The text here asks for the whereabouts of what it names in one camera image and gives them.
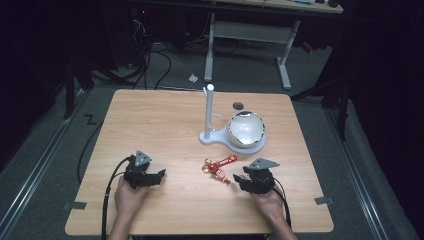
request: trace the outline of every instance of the lamp base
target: lamp base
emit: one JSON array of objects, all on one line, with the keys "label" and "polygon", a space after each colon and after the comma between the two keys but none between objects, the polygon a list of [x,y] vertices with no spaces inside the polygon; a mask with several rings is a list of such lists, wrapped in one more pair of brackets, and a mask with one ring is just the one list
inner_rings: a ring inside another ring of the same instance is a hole
[{"label": "lamp base", "polygon": [[202,132],[199,135],[199,140],[204,145],[219,143],[219,144],[226,145],[229,149],[233,150],[234,152],[238,154],[252,155],[252,154],[258,153],[265,146],[266,134],[263,135],[262,139],[258,142],[258,144],[256,144],[255,146],[251,148],[240,148],[232,144],[227,137],[226,127],[218,131],[211,131],[208,139],[205,138],[205,132]]}]

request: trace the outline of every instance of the red keychain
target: red keychain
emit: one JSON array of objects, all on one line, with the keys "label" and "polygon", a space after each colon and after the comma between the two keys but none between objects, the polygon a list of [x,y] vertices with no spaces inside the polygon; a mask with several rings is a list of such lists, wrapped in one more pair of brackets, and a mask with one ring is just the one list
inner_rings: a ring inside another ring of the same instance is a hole
[{"label": "red keychain", "polygon": [[229,163],[232,163],[237,160],[236,155],[232,155],[230,157],[227,157],[224,160],[221,160],[219,162],[212,163],[212,160],[205,159],[205,164],[202,167],[203,172],[205,173],[211,173],[215,174],[216,178],[219,178],[221,181],[225,182],[227,185],[230,184],[230,180],[228,180],[228,177],[225,176],[224,171],[220,169],[220,167],[227,165]]}]

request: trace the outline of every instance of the human hand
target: human hand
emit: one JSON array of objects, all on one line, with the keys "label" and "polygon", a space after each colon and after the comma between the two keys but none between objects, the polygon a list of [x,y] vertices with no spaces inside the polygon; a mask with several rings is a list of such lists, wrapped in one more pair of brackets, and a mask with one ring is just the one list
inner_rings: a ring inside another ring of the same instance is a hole
[{"label": "human hand", "polygon": [[[275,185],[274,187],[281,195],[283,195],[281,189]],[[262,215],[269,220],[270,218],[275,218],[278,216],[283,216],[283,202],[280,196],[274,192],[269,191],[265,194],[255,194],[250,193],[252,198],[254,199],[256,206],[258,206]]]},{"label": "human hand", "polygon": [[[282,196],[284,196],[283,192],[277,185],[274,186],[274,188]],[[273,228],[274,233],[279,240],[297,239],[296,235],[284,218],[283,201],[275,191],[271,190],[265,194],[250,193],[250,195],[254,199],[262,215]]]},{"label": "human hand", "polygon": [[123,177],[119,178],[115,192],[117,214],[108,240],[128,239],[132,219],[140,209],[148,190],[149,187],[133,189]]},{"label": "human hand", "polygon": [[132,219],[140,209],[148,190],[149,187],[133,189],[130,184],[125,181],[124,177],[120,177],[118,188],[115,192],[117,215],[126,216]]}]

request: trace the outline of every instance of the white stand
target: white stand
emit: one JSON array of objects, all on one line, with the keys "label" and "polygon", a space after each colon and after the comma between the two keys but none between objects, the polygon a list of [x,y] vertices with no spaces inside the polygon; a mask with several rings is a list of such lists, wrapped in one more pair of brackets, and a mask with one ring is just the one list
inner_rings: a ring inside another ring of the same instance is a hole
[{"label": "white stand", "polygon": [[291,28],[281,28],[263,25],[252,25],[235,22],[215,21],[215,14],[211,14],[209,30],[209,49],[206,57],[205,82],[212,81],[213,71],[213,42],[215,37],[235,38],[243,40],[273,42],[285,44],[282,57],[277,58],[281,82],[284,89],[290,90],[291,84],[287,74],[286,60],[296,37],[300,21],[296,20]]},{"label": "white stand", "polygon": [[200,133],[199,140],[205,145],[210,145],[214,143],[220,143],[223,145],[226,145],[229,149],[232,151],[243,154],[243,155],[251,155],[259,152],[264,146],[266,141],[265,134],[263,135],[262,139],[253,147],[251,148],[239,148],[232,144],[230,140],[228,139],[228,130],[225,126],[219,131],[215,131],[211,127],[211,118],[213,115],[212,108],[213,108],[213,92],[214,92],[214,86],[212,84],[208,84],[206,89],[204,89],[206,94],[206,114],[205,114],[205,131]]}]

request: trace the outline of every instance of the desk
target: desk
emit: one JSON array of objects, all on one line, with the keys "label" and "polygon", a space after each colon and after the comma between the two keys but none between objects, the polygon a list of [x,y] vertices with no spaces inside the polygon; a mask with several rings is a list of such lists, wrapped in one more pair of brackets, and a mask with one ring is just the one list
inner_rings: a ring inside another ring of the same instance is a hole
[{"label": "desk", "polygon": [[[317,205],[323,193],[290,98],[283,94],[214,93],[212,126],[224,127],[237,113],[234,102],[258,113],[266,126],[267,142],[257,154],[238,155],[223,167],[226,185],[202,171],[205,158],[222,160],[233,154],[226,146],[205,146],[206,99],[203,92],[118,90],[111,102],[93,150],[77,202],[66,224],[70,235],[100,235],[104,192],[116,165],[140,149],[153,161],[147,172],[166,169],[160,186],[152,187],[130,233],[134,235],[255,234],[271,229],[249,193],[241,191],[232,174],[246,176],[242,167],[262,157],[279,162],[271,172],[282,184],[295,232],[329,232],[333,222],[328,207]],[[115,192],[117,180],[111,193]],[[109,199],[107,231],[116,215]]]}]

